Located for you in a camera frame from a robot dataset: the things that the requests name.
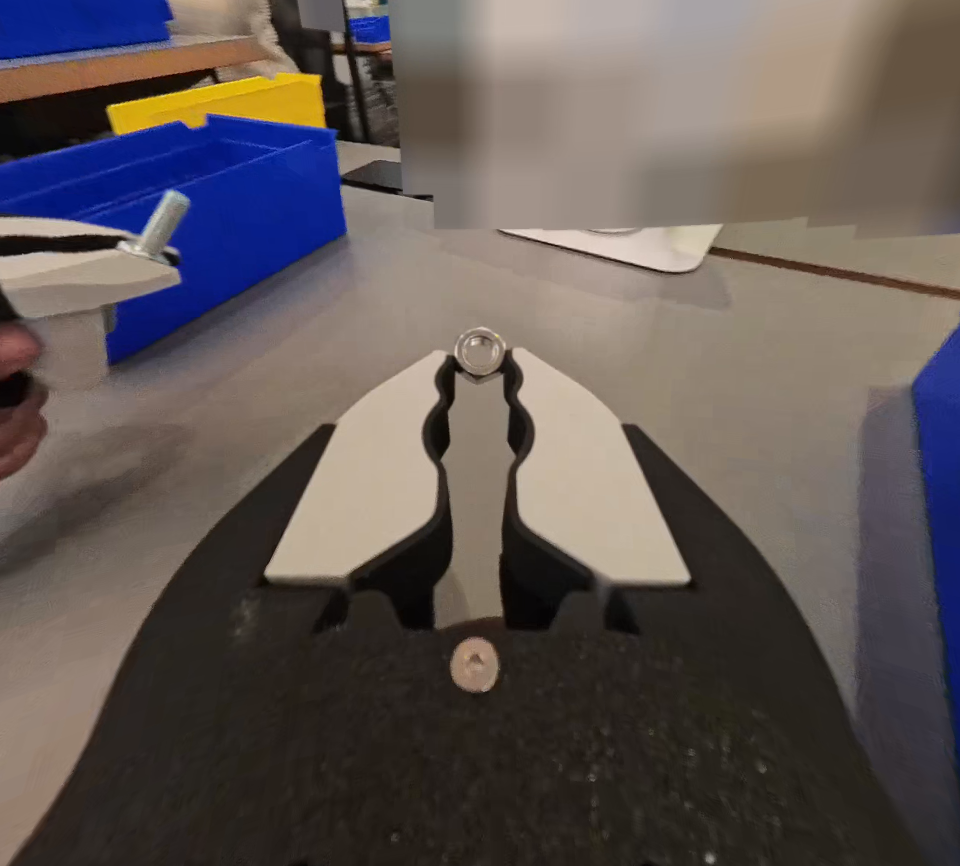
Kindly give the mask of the yellow plastic bin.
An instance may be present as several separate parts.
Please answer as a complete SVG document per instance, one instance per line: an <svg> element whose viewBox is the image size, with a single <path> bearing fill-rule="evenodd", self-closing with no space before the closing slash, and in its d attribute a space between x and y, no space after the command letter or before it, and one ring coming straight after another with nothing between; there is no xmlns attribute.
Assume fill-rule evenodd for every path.
<svg viewBox="0 0 960 866"><path fill-rule="evenodd" d="M272 79L248 78L197 86L178 92L110 104L105 109L114 135L181 122L203 126L209 116L327 128L318 75L280 73Z"/></svg>

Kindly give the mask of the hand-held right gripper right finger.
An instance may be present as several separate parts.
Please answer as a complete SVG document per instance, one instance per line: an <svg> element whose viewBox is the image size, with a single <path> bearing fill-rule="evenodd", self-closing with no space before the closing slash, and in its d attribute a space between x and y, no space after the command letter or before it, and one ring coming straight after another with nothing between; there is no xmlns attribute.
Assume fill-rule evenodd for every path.
<svg viewBox="0 0 960 866"><path fill-rule="evenodd" d="M503 619L546 630L570 597L619 625L632 591L677 593L691 572L618 416L529 349L503 367L510 464L501 524Z"/></svg>

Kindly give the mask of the silver hex bolt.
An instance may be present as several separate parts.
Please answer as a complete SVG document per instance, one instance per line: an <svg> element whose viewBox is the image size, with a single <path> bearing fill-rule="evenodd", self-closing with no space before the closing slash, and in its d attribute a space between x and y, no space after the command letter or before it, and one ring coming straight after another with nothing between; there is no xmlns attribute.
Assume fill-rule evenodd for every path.
<svg viewBox="0 0 960 866"><path fill-rule="evenodd" d="M143 230L131 239L122 240L116 249L128 255L171 264L167 254L172 236L190 209L191 200L182 192L167 190Z"/></svg>

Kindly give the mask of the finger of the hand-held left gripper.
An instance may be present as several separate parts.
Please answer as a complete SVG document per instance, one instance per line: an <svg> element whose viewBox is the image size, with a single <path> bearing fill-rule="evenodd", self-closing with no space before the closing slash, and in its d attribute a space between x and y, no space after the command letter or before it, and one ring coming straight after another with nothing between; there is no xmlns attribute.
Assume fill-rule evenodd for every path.
<svg viewBox="0 0 960 866"><path fill-rule="evenodd" d="M125 249L3 256L2 293L22 319L103 308L174 287L179 270Z"/></svg>
<svg viewBox="0 0 960 866"><path fill-rule="evenodd" d="M114 249L135 235L124 229L20 215L1 216L2 249Z"/></svg>

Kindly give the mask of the person's left hand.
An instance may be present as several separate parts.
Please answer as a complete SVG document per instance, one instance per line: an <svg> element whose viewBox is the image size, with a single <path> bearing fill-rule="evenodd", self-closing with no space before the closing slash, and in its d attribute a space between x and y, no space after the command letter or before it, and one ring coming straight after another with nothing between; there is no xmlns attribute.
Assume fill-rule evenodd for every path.
<svg viewBox="0 0 960 866"><path fill-rule="evenodd" d="M29 372L42 355L42 346L30 330L14 322L1 325L1 380ZM30 390L14 407L1 413L1 480L20 472L35 456L47 432L44 407L48 392L31 380Z"/></svg>

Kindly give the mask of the silver hex nut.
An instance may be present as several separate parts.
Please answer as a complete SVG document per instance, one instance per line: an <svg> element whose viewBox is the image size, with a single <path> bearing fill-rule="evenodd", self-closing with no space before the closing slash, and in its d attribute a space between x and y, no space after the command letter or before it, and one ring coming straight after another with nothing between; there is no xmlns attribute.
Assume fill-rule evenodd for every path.
<svg viewBox="0 0 960 866"><path fill-rule="evenodd" d="M503 338L488 327L473 327L462 332L453 347L459 372L480 382L501 373L508 354Z"/></svg>

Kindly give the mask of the black desk mat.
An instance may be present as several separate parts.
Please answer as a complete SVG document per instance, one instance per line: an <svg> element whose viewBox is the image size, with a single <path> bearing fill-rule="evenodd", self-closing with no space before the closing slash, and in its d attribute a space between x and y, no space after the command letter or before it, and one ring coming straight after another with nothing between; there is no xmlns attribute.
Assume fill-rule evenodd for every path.
<svg viewBox="0 0 960 866"><path fill-rule="evenodd" d="M433 195L406 191L402 184L402 164L398 160L375 159L342 173L341 184L390 196L434 202Z"/></svg>

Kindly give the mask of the blue divided plastic bin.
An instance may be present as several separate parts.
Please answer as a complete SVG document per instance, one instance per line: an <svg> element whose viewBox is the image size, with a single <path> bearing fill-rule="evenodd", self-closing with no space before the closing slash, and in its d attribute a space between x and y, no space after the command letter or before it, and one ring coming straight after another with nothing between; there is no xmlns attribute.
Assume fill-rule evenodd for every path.
<svg viewBox="0 0 960 866"><path fill-rule="evenodd" d="M911 388L918 456L942 634L954 757L959 757L959 329Z"/></svg>
<svg viewBox="0 0 960 866"><path fill-rule="evenodd" d="M347 232L337 133L210 115L2 165L1 208L138 233L169 189L181 283L122 303L111 365L147 349Z"/></svg>

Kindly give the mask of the instruction board on white stand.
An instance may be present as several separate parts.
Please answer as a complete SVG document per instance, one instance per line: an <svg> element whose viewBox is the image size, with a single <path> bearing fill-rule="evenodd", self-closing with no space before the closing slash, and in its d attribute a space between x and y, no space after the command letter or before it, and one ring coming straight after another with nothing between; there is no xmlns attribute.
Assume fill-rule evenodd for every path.
<svg viewBox="0 0 960 866"><path fill-rule="evenodd" d="M665 275L700 268L723 224L688 224L637 229L499 229L510 236Z"/></svg>

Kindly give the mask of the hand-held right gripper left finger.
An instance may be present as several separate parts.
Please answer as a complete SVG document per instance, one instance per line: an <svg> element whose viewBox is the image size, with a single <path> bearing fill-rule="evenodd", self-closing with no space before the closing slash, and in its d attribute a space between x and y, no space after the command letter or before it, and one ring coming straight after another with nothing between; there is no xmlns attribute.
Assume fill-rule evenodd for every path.
<svg viewBox="0 0 960 866"><path fill-rule="evenodd" d="M436 624L453 527L443 457L454 360L435 350L337 421L264 569L278 589L378 592L409 629Z"/></svg>

